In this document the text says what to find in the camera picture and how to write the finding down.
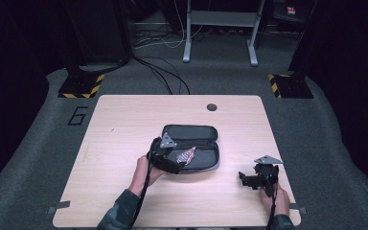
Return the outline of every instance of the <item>dark background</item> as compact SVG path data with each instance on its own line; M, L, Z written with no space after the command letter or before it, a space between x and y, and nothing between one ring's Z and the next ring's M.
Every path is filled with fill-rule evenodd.
M46 76L65 67L42 15L42 1L0 0L0 172L44 103ZM86 64L67 12L58 16L74 58ZM291 69L298 68L326 94L346 148L368 176L368 1L320 0L294 55Z

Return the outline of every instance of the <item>person's left hand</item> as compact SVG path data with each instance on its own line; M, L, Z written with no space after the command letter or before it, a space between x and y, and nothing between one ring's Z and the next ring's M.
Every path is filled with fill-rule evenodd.
M140 196L143 187L145 186L146 175L148 174L148 166L149 160L146 155L143 155L137 159L136 170L134 172L130 186L128 187L128 189L137 196ZM149 186L152 185L158 177L165 173L166 172L153 167L150 172Z

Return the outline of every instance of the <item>yellow and black hazard tape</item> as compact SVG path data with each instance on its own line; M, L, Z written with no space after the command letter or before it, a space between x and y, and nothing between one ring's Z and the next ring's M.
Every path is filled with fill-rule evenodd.
M93 98L97 94L98 90L100 89L101 83L103 82L104 75L100 75L95 82L94 87L92 88L91 92L88 94L73 94L73 93L59 93L59 98Z
M276 83L276 80L274 77L289 77L289 75L268 75L268 79L270 80L271 89L273 90L274 96L276 98L282 98L282 94L280 93L279 86Z

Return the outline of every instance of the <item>wooden table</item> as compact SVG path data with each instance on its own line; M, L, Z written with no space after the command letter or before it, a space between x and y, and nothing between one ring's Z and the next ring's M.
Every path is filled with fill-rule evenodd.
M207 104L218 109L209 111ZM281 159L258 96L101 96L82 141L61 201L55 227L95 227L128 187L136 160L161 136L164 125L208 125L218 130L216 170L166 174L146 194L135 227L264 226L268 216L258 190L244 187L238 172L255 174L255 159ZM295 202L283 165L279 181ZM295 225L301 222L291 210Z

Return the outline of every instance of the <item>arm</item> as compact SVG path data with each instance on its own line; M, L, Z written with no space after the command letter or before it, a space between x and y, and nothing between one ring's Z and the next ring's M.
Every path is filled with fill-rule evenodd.
M149 161L146 155L137 160L136 170L130 186L122 192L113 207L106 212L97 226L98 230L128 229L130 227L139 202L139 196L145 185L148 166ZM151 169L149 186L164 173L156 168Z
M289 197L288 193L283 190L279 184L273 186L274 190L277 190L276 196L276 209L274 211L273 230L292 230L295 229L294 225L289 218ZM261 189L262 203L270 215L272 199L265 193L265 189Z

